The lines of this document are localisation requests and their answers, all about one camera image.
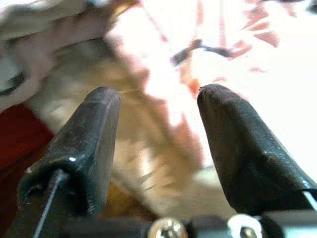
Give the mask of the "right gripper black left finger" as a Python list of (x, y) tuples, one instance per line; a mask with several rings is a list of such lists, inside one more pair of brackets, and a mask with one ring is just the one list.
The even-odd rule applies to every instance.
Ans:
[(17, 189), (9, 238), (58, 238), (70, 224), (97, 217), (110, 183), (120, 96), (93, 90), (31, 165)]

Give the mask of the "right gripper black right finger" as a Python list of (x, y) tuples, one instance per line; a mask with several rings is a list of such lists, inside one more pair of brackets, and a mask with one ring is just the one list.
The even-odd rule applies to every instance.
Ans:
[(235, 211), (260, 215), (313, 209), (316, 183), (249, 102), (209, 84), (200, 89), (197, 103), (221, 186)]

